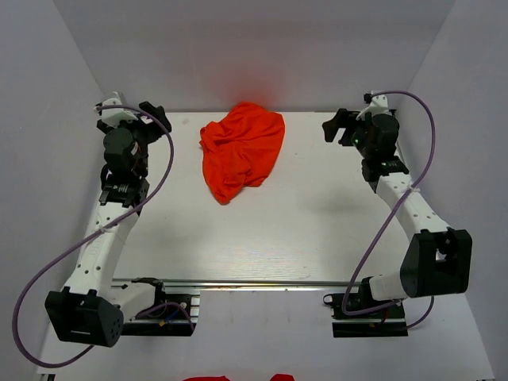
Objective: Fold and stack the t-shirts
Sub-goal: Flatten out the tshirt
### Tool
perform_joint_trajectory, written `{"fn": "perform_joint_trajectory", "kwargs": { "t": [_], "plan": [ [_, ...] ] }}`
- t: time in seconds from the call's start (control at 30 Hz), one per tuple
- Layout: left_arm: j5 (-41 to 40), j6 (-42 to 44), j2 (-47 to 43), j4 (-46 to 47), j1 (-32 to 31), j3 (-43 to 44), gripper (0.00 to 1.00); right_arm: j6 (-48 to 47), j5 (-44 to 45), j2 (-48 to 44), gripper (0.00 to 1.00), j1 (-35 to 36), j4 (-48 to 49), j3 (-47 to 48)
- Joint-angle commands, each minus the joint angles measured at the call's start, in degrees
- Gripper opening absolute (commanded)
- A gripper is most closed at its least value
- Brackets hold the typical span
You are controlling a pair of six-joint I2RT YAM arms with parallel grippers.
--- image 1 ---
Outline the orange t-shirt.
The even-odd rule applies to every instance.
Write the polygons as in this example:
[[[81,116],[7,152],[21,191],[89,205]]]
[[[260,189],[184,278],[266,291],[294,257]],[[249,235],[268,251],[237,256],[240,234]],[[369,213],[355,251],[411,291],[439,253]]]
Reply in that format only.
[[[283,116],[252,102],[240,102],[220,121],[202,127],[202,173],[216,201],[226,205],[243,188],[260,186],[275,166],[284,136]]]

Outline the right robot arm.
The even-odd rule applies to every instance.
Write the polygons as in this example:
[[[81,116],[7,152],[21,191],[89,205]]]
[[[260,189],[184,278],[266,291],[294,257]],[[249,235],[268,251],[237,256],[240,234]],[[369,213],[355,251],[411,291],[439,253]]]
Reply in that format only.
[[[396,220],[409,241],[399,269],[367,277],[356,293],[344,293],[342,314],[374,317],[407,298],[463,294],[469,285],[472,237],[452,228],[418,192],[396,154],[398,120],[389,111],[361,114],[341,108],[322,128],[327,142],[342,130],[339,144],[361,154],[364,180],[391,209],[381,230]]]

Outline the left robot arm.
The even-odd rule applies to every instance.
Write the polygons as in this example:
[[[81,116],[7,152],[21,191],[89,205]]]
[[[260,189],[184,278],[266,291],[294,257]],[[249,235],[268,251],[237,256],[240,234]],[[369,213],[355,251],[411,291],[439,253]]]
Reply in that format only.
[[[113,277],[150,191],[148,146],[169,133],[171,124],[164,108],[150,102],[126,110],[118,101],[104,101],[99,109],[105,165],[92,238],[81,247],[63,289],[49,292],[44,306],[61,341],[112,347],[125,322],[143,310],[158,317],[167,309],[160,281],[138,278],[115,288]]]

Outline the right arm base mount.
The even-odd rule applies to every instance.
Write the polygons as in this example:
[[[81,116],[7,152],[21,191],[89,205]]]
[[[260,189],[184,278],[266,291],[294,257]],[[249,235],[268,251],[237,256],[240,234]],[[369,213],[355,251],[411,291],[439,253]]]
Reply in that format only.
[[[401,304],[370,314],[348,316],[341,309],[343,294],[326,294],[323,304],[332,310],[334,338],[407,337],[405,310]]]

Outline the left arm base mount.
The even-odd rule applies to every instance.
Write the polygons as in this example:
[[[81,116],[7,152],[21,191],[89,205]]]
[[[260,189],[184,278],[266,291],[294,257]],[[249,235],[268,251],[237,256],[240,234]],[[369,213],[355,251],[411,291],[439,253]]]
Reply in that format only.
[[[124,337],[190,337],[197,326],[196,290],[142,277],[114,284],[111,296],[123,313]]]

